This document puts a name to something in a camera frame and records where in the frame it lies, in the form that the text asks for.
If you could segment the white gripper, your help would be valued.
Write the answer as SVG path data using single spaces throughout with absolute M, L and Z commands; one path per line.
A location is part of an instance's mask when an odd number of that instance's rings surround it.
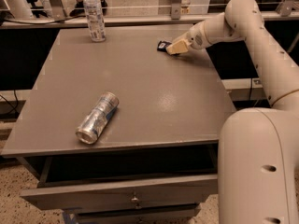
M 205 23 L 203 21 L 196 23 L 185 34 L 185 39 L 180 39 L 166 48 L 169 55 L 177 55 L 193 49 L 205 49 L 208 47 L 208 41 L 205 34 Z

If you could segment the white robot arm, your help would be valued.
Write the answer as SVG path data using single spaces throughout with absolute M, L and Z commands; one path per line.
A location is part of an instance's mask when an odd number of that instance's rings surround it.
M 299 66 L 266 30 L 255 0 L 230 0 L 224 12 L 196 23 L 166 50 L 180 54 L 238 40 L 269 106 L 237 111 L 221 129 L 219 223 L 299 224 Z

